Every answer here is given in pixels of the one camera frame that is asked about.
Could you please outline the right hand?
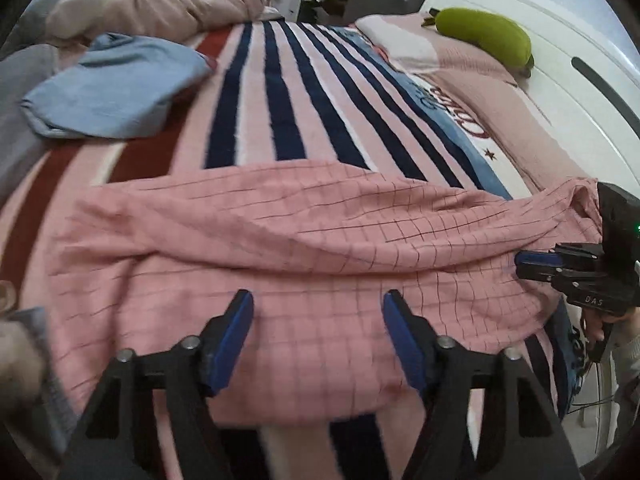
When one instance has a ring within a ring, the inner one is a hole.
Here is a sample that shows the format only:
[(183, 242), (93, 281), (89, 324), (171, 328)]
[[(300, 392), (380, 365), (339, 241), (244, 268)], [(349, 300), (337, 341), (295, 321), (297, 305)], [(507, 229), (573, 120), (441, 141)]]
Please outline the right hand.
[(608, 341), (608, 332), (612, 325), (618, 321), (620, 318), (598, 310), (582, 310), (582, 322), (584, 323), (582, 331), (587, 338), (588, 349), (590, 351), (603, 349)]

